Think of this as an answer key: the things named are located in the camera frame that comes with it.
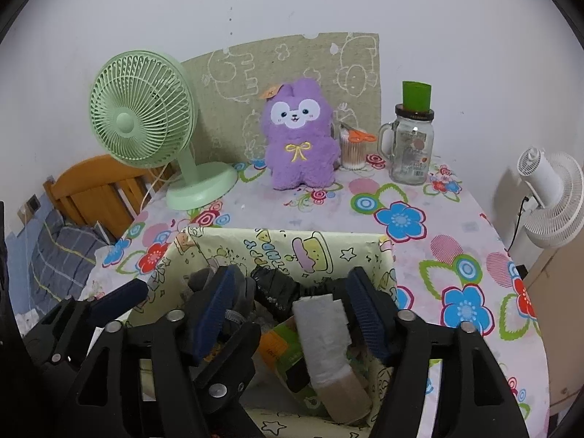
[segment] fan power cord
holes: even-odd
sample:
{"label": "fan power cord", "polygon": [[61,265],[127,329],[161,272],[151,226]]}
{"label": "fan power cord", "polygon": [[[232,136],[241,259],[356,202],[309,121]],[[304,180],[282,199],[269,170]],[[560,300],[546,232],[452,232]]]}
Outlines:
{"label": "fan power cord", "polygon": [[[146,194],[144,195],[144,197],[142,198],[142,202],[140,203],[140,212],[142,212],[142,209],[144,209],[144,202],[145,202],[146,198],[148,197],[148,194],[150,194],[150,191],[152,189],[154,189],[154,186],[156,185],[156,183],[159,182],[160,179],[163,177],[164,171],[166,171],[166,168],[168,168],[168,165],[170,165],[170,162],[165,164],[164,168],[162,168],[162,171],[160,171],[160,174],[156,177],[156,179],[153,182],[151,182],[150,187],[146,191]],[[168,183],[168,181],[170,181],[170,178],[165,179],[163,181],[161,188],[164,187]]]}
{"label": "fan power cord", "polygon": [[515,237],[517,237],[517,231],[519,230],[519,221],[521,220],[521,214],[523,214],[523,205],[528,202],[529,197],[525,196],[523,201],[521,201],[521,206],[519,206],[519,212],[517,214],[517,223],[515,224],[515,232],[513,232],[513,239],[511,240],[511,244],[509,244],[509,248],[507,251],[511,250],[513,247],[513,242],[515,242]]}

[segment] table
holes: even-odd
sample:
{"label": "table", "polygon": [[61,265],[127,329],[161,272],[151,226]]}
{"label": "table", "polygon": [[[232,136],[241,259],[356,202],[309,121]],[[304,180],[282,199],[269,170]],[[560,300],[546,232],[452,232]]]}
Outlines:
{"label": "table", "polygon": [[[235,168],[235,187],[204,208],[172,211],[163,197],[155,197],[107,253],[103,272],[90,278],[85,294],[107,293],[129,275],[147,280],[189,224],[386,234],[394,260],[392,295],[399,307],[452,327],[472,321],[507,377],[530,436],[545,437],[548,370],[533,307],[495,229],[446,162],[434,156],[427,183],[407,186],[392,182],[383,159],[369,155],[365,169],[338,170],[329,188],[288,191],[271,188],[263,162]],[[420,437],[431,435],[439,377],[440,364],[435,364]]]}

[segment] orange scissors handle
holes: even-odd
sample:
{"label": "orange scissors handle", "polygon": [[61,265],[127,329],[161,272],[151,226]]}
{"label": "orange scissors handle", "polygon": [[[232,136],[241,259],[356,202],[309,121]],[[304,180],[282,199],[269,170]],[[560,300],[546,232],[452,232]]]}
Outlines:
{"label": "orange scissors handle", "polygon": [[374,142],[377,141],[377,137],[361,130],[349,130],[349,141],[351,143]]}

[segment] embroidered yellow bow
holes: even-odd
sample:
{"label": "embroidered yellow bow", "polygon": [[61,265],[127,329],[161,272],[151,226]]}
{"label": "embroidered yellow bow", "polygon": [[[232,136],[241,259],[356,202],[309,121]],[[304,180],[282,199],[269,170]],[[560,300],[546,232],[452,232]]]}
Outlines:
{"label": "embroidered yellow bow", "polygon": [[310,150],[311,148],[312,145],[310,144],[310,142],[304,142],[300,143],[299,145],[293,145],[292,143],[290,143],[289,145],[286,145],[284,149],[288,153],[294,153],[294,158],[292,158],[292,162],[294,163],[299,156],[304,161],[306,161],[306,157],[302,153],[302,150]]}

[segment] wooden headboard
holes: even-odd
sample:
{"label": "wooden headboard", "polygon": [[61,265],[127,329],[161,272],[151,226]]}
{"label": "wooden headboard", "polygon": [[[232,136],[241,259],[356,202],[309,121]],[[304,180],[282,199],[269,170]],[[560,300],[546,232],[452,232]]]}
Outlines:
{"label": "wooden headboard", "polygon": [[[121,237],[133,221],[121,189],[135,213],[146,194],[146,182],[153,182],[161,168],[145,170],[126,166],[110,155],[96,156],[72,166],[57,181],[43,186],[47,196],[64,216],[78,225],[94,226],[101,222],[116,238]],[[163,179],[172,175],[169,166]],[[162,181],[153,186],[158,191]]]}

